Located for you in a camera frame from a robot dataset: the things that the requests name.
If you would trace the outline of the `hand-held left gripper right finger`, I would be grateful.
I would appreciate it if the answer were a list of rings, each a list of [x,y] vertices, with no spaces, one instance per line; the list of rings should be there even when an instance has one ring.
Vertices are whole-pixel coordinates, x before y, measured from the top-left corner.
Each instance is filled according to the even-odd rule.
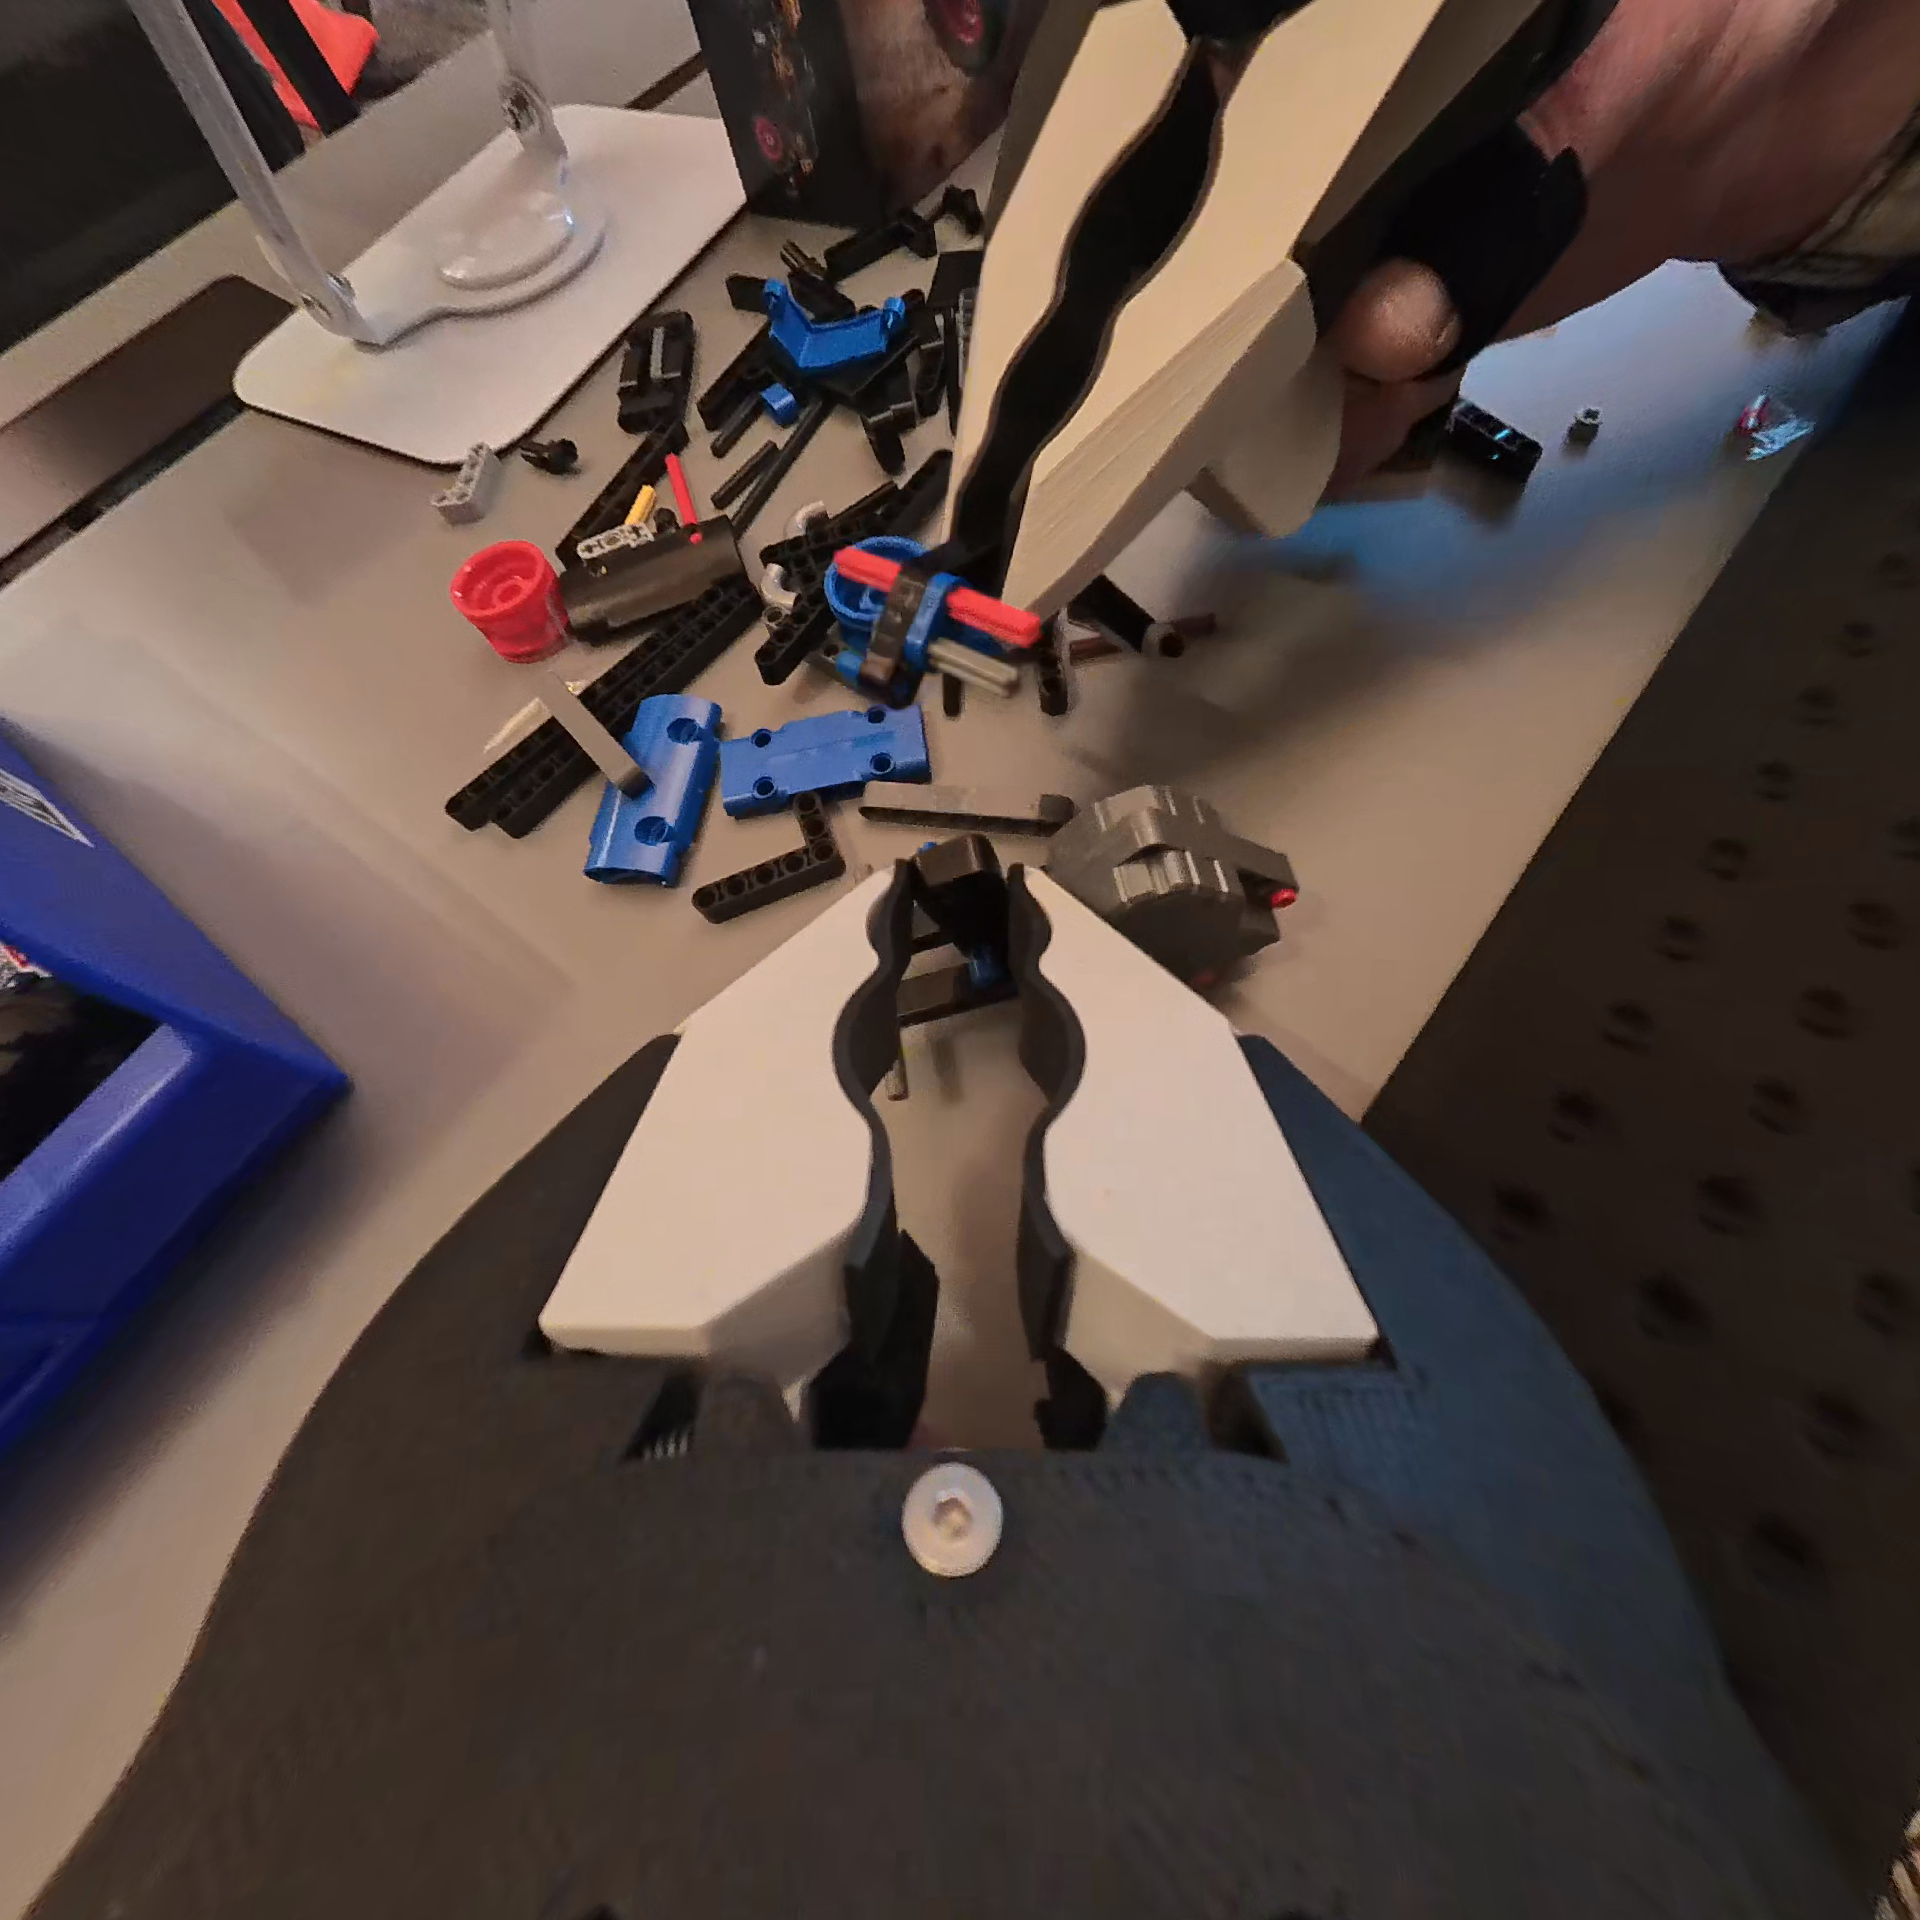
[[[1014,1277],[1041,1445],[1093,1450],[1171,1376],[1351,1364],[1381,1330],[1232,1021],[1061,883],[1005,883],[1021,1148]]]

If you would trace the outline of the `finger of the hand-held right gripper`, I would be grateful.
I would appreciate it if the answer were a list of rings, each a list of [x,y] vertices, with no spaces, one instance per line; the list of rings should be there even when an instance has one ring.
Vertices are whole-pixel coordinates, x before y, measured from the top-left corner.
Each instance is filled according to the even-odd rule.
[[[1120,311],[1088,418],[1040,458],[1040,520],[1000,558],[1012,605],[1063,610],[1320,347],[1299,247],[1438,6],[1302,5],[1233,75],[1192,36],[1203,196]]]
[[[975,285],[949,542],[1012,558],[1040,458],[1088,404],[1120,311],[1203,196],[1203,53],[1171,5],[1096,6],[999,195]]]

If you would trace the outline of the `black angled beam assembly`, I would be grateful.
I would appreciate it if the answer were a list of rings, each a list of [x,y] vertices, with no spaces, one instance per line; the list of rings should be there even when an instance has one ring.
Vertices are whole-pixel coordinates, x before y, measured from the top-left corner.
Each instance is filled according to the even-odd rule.
[[[926,564],[937,571],[949,571],[939,567],[934,560],[924,554]],[[886,656],[899,656],[900,647],[900,626],[905,623],[905,615],[910,610],[931,610],[931,604],[924,597],[926,588],[931,588],[928,579],[919,575],[902,575],[899,586],[889,592],[884,604],[883,623],[876,626],[871,652],[868,652],[868,671],[878,682],[886,682],[891,675],[891,666],[883,663]],[[971,630],[963,630],[957,626],[949,626],[928,652],[928,670],[921,679],[937,679],[959,687],[975,687],[996,696],[1009,696],[1021,682],[1021,671],[1025,660],[1036,653],[1040,642],[1031,650],[1017,652],[1009,647],[999,647],[990,639],[973,636]]]

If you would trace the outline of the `black blue LEGO assembly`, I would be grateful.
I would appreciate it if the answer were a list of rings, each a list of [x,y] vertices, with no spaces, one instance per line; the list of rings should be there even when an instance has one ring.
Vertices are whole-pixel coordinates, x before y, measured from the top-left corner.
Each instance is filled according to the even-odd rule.
[[[928,842],[899,869],[912,880],[899,1032],[1017,998],[1005,872],[991,842],[981,832]]]

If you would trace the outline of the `person's right forearm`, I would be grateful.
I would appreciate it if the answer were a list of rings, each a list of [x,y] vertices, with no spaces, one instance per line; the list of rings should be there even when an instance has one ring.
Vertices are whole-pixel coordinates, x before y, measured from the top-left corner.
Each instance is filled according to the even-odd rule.
[[[1815,335],[1918,291],[1918,117],[1859,189],[1793,248],[1719,263],[1720,279],[1788,335]]]

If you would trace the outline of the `grey desk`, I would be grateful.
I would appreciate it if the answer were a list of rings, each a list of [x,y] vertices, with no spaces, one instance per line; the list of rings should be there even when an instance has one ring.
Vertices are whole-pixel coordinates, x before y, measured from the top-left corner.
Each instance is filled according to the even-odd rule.
[[[1184,660],[1104,663],[1065,718],[937,711],[953,783],[1165,781],[1287,852],[1302,899],[1224,989],[1363,1116],[1789,470],[1732,415],[1835,399],[1888,304],[1755,330],[1707,263],[1480,352],[1396,461],[1240,547],[1176,495],[1120,554]],[[603,352],[485,523],[377,447],[243,412],[4,583],[25,757],[352,1085],[4,1458],[4,1810],[75,1830],[129,1763],[283,1452],[414,1266],[649,1037],[848,891],[729,926],[583,875],[592,799],[521,842],[446,792],[528,694],[448,602],[549,542],[624,447]],[[1595,404],[1595,443],[1565,442]]]

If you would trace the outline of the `person's right hand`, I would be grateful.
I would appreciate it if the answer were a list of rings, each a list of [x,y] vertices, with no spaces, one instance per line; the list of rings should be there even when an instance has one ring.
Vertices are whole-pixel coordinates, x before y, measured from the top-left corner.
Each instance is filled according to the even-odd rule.
[[[1915,3],[1620,3],[1527,112],[1542,150],[1571,147],[1589,212],[1494,340],[1544,330],[1671,263],[1782,253],[1831,219],[1918,115]],[[1327,495],[1398,459],[1454,399],[1461,367],[1414,380],[1452,332],[1416,268],[1353,291],[1326,340],[1344,376]]]

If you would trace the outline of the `blue curved panel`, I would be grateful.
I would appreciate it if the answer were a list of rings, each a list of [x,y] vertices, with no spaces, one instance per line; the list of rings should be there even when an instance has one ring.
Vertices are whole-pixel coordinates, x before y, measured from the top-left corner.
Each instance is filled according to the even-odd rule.
[[[907,334],[915,309],[889,296],[840,319],[813,319],[782,279],[759,288],[769,347],[803,376],[872,367]]]

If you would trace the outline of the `grey pull-back motor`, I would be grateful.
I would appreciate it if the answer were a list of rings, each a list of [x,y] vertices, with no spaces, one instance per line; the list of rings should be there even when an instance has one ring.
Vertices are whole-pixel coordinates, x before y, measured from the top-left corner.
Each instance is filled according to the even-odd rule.
[[[1299,901],[1288,859],[1207,799],[1137,783],[1094,799],[1047,842],[1044,872],[1195,989],[1211,989],[1279,936]]]

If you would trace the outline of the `pile of black beam pieces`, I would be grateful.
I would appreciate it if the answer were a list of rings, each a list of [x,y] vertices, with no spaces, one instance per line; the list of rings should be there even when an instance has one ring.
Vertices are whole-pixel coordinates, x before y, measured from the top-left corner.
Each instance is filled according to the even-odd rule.
[[[734,306],[759,309],[760,322],[700,398],[701,421],[717,428],[710,447],[719,452],[735,443],[760,412],[759,388],[767,382],[776,380],[799,398],[799,418],[783,442],[760,443],[734,468],[710,494],[712,514],[700,518],[731,517],[742,579],[613,636],[631,636],[631,650],[583,684],[583,704],[614,738],[629,731],[639,701],[661,693],[687,693],[719,704],[719,742],[753,730],[779,730],[803,716],[884,704],[857,700],[823,660],[825,642],[838,637],[827,610],[825,574],[846,544],[868,538],[916,539],[944,502],[951,452],[931,452],[902,476],[900,432],[932,418],[939,404],[951,424],[957,423],[985,252],[937,248],[939,219],[977,232],[975,196],[951,184],[934,214],[907,210],[889,224],[829,245],[817,259],[799,247],[782,248],[783,277],[769,279],[782,279],[813,319],[840,319],[889,296],[910,301],[915,312],[905,338],[872,367],[797,374],[769,347],[760,311],[765,279],[727,279]],[[556,571],[561,574],[583,538],[619,525],[643,485],[656,487],[656,534],[676,531],[662,459],[668,451],[680,454],[685,443],[685,421],[645,434],[613,483],[567,528],[551,558]],[[790,514],[809,501],[823,501],[836,514],[829,542],[803,544],[785,534]],[[959,558],[951,549],[928,558],[991,597],[985,558]],[[760,604],[763,562],[796,562],[805,571],[806,586],[790,615]],[[1024,666],[1036,670],[1044,712],[1065,708],[1061,660],[1063,652],[1047,629]],[[446,813],[468,832],[492,828],[521,838],[589,776],[601,776],[592,760],[556,724],[544,724],[460,786]],[[799,845],[703,883],[689,895],[694,910],[708,924],[725,924],[840,878],[846,859],[832,835],[832,803],[813,792],[797,795],[782,812],[797,822]]]

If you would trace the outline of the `blue wheel hub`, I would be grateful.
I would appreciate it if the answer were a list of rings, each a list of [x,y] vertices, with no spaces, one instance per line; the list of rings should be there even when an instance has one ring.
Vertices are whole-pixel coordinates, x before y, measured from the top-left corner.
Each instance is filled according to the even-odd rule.
[[[883,660],[891,666],[886,682],[878,682],[868,671],[868,652],[876,626],[883,623],[891,588],[871,588],[853,581],[840,568],[840,560],[853,554],[895,562],[910,574],[931,581],[931,588],[921,597],[931,604],[931,610],[916,608],[902,618],[899,656]],[[857,700],[884,701],[893,708],[916,701],[921,679],[928,670],[931,645],[953,623],[949,619],[949,604],[965,588],[965,581],[951,571],[934,571],[924,562],[924,554],[926,547],[907,534],[878,534],[844,549],[827,567],[823,588],[838,637],[823,645],[823,660]]]

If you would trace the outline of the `black cylinder motor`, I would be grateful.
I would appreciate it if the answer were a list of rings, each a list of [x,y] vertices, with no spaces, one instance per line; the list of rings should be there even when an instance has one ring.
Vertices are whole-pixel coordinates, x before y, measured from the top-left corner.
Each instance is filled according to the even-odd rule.
[[[598,564],[571,562],[560,574],[560,597],[576,639],[603,642],[651,618],[671,613],[717,586],[745,575],[731,517],[701,520],[703,539],[689,544],[676,528],[639,551]]]

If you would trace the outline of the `red wheel hub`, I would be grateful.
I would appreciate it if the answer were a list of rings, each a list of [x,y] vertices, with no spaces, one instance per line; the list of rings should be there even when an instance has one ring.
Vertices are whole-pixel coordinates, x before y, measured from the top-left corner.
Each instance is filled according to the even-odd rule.
[[[448,602],[508,663],[535,666],[568,647],[568,618],[551,558],[531,542],[492,542],[448,581]]]

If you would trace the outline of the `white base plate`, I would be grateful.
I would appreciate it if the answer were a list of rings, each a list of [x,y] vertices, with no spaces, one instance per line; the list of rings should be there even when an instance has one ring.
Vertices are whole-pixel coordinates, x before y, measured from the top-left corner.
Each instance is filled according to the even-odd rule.
[[[716,120],[565,106],[558,124],[574,184],[605,218],[585,269],[542,299],[436,319],[385,350],[336,338],[294,311],[243,359],[236,398],[441,468],[460,464],[470,443],[505,447],[540,424],[745,202]],[[345,277],[361,292],[367,283],[357,259]]]

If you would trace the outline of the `black rectangular frame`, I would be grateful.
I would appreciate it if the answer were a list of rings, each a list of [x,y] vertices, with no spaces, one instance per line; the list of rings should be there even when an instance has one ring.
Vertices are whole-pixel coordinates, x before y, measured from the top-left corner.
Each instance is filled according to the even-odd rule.
[[[624,432],[645,436],[683,424],[696,344],[696,326],[680,309],[636,322],[614,380],[614,421]]]

